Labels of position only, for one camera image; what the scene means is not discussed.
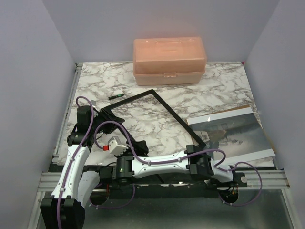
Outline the aluminium extrusion frame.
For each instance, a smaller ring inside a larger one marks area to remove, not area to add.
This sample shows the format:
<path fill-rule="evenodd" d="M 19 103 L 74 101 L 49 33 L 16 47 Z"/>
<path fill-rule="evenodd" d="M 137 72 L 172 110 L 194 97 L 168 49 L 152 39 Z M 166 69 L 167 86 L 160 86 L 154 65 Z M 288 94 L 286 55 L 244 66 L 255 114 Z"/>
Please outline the aluminium extrusion frame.
<path fill-rule="evenodd" d="M 110 104 L 107 100 L 110 95 L 136 95 L 149 90 L 149 86 L 136 84 L 132 71 L 131 62 L 83 63 L 77 68 L 54 164 L 63 165 L 66 160 L 66 137 L 76 123 L 75 98 L 81 95 L 96 101 L 98 107 L 105 107 Z M 154 90 L 182 119 L 242 105 L 256 111 L 240 62 L 209 62 L 198 84 L 155 86 Z M 162 141 L 157 151 L 149 147 L 149 154 L 167 155 L 185 146 L 166 146 Z M 288 202 L 286 190 L 279 189 L 264 190 L 255 203 L 243 208 L 229 208 L 215 199 L 139 199 L 118 210 L 95 210 L 87 206 L 84 226 L 87 229 L 291 229 L 294 223 L 289 215 Z"/>

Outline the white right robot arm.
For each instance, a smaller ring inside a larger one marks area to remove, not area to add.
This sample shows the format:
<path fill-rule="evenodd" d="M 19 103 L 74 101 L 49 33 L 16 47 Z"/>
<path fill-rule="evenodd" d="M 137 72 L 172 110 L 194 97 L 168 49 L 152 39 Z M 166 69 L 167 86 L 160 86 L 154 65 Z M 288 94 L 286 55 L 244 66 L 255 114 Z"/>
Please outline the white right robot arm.
<path fill-rule="evenodd" d="M 218 188 L 245 187 L 247 184 L 240 179 L 242 173 L 237 173 L 235 167 L 223 165 L 226 154 L 221 149 L 202 149 L 195 145 L 188 145 L 185 151 L 164 156 L 138 156 L 135 146 L 127 130 L 115 121 L 106 121 L 98 125 L 95 132 L 104 131 L 105 126 L 113 125 L 119 128 L 127 140 L 130 156 L 125 156 L 119 150 L 119 143 L 109 142 L 109 152 L 117 156 L 116 169 L 113 173 L 115 180 L 143 179 L 159 174 L 181 173 L 188 174 L 191 180 L 209 180 Z"/>

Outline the rectangular picture frame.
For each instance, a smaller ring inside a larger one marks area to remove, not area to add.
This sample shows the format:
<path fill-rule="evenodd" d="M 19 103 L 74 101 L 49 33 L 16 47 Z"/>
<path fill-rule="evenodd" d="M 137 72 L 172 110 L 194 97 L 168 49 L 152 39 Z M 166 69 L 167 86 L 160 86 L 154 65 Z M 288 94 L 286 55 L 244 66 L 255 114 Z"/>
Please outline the rectangular picture frame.
<path fill-rule="evenodd" d="M 186 122 L 154 90 L 127 95 L 101 109 L 125 120 L 124 127 L 134 141 L 145 140 L 152 151 L 157 151 L 162 141 L 166 146 L 183 148 L 206 144 Z"/>

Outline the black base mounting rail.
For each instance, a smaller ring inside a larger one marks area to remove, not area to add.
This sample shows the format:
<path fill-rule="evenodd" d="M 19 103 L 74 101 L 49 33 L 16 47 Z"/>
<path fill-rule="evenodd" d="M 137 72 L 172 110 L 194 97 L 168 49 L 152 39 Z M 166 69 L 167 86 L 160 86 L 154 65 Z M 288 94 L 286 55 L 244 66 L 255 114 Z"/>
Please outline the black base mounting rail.
<path fill-rule="evenodd" d="M 78 194 L 88 192 L 95 201 L 135 198 L 218 198 L 225 195 L 235 202 L 237 194 L 230 194 L 233 188 L 247 187 L 242 181 L 244 173 L 233 172 L 232 181 L 220 182 L 212 177 L 212 171 L 205 165 L 191 164 L 186 173 L 157 173 L 143 178 L 132 176 L 122 178 L 115 166 L 85 166 L 79 183 Z"/>

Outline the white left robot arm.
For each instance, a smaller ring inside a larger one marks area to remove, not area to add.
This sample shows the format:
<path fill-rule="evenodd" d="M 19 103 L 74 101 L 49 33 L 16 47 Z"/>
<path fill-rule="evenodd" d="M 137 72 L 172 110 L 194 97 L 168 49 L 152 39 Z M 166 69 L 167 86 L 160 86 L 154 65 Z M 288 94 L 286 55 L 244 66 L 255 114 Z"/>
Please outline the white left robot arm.
<path fill-rule="evenodd" d="M 94 188 L 112 181 L 112 166 L 85 166 L 96 134 L 111 134 L 124 119 L 110 111 L 95 110 L 89 105 L 77 109 L 77 123 L 67 137 L 68 153 L 60 179 L 49 198 L 41 202 L 41 214 L 48 229 L 81 229 L 85 204 Z"/>

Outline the small green black screwdriver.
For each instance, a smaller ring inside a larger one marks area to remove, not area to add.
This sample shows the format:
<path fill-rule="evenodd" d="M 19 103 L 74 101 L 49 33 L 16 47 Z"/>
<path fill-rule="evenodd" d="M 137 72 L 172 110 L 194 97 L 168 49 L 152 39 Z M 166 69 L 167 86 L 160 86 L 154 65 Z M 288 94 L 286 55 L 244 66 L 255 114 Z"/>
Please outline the small green black screwdriver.
<path fill-rule="evenodd" d="M 117 98 L 121 98 L 121 97 L 126 96 L 126 95 L 128 95 L 128 94 L 130 94 L 130 93 L 112 95 L 112 96 L 109 96 L 109 97 L 108 97 L 108 100 L 114 100 L 114 99 L 117 99 Z"/>

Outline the orange translucent plastic toolbox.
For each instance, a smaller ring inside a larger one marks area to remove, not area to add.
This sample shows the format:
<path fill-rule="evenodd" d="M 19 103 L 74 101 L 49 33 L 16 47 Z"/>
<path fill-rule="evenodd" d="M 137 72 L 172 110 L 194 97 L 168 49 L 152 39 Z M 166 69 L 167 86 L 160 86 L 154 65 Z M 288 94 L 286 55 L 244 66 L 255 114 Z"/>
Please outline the orange translucent plastic toolbox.
<path fill-rule="evenodd" d="M 199 83 L 207 56 L 200 37 L 136 39 L 133 75 L 137 85 Z"/>

